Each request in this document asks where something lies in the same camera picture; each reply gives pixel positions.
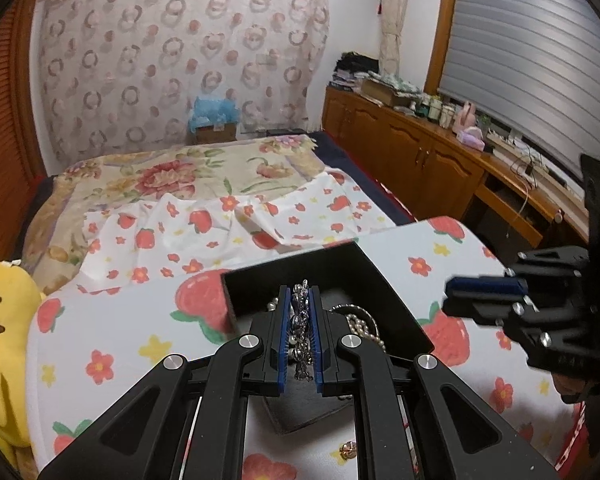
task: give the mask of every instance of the yellow plush toy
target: yellow plush toy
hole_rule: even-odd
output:
[[[14,466],[12,446],[30,446],[25,354],[29,325],[44,297],[23,269],[0,262],[0,450]]]

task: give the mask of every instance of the sheer curtain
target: sheer curtain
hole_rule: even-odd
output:
[[[380,72],[397,74],[400,67],[400,35],[404,25],[407,0],[382,0],[380,19],[382,39],[380,42]]]
[[[243,131],[306,125],[327,0],[45,0],[45,122],[72,164],[182,144],[197,96]]]

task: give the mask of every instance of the window blind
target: window blind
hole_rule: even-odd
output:
[[[586,0],[456,0],[440,92],[580,174],[600,155],[600,20]]]

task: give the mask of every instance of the strawberry pattern sheet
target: strawberry pattern sheet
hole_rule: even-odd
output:
[[[42,304],[29,333],[27,415],[38,466],[165,355],[201,358],[235,335],[220,280],[225,270],[351,237],[423,326],[434,354],[555,463],[571,435],[573,406],[562,403],[548,374],[526,366],[525,353],[501,331],[440,310],[449,277],[502,274],[502,264],[449,218],[383,229],[388,219],[335,173],[270,203],[235,196],[213,206],[165,195],[153,208],[139,203],[106,219],[87,218],[86,232],[99,248]],[[308,218],[311,230],[301,231]],[[109,251],[112,243],[117,251]],[[263,407],[250,403],[243,477],[355,478],[356,461],[338,452],[349,440],[350,410],[278,435]]]

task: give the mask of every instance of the wall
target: wall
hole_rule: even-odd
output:
[[[438,26],[440,0],[407,0],[400,47],[400,76],[423,88]]]
[[[377,15],[379,0],[329,0],[330,32],[320,66],[307,94],[307,111],[309,115],[308,130],[320,127],[324,92],[336,61],[343,51],[355,50],[361,54],[377,57],[380,45],[380,21]],[[40,142],[40,150],[49,174],[60,173],[60,166],[53,154],[48,138],[40,96],[40,74],[36,60],[38,59],[40,26],[42,23],[42,4],[38,4],[34,14],[31,34],[30,81],[34,119]]]

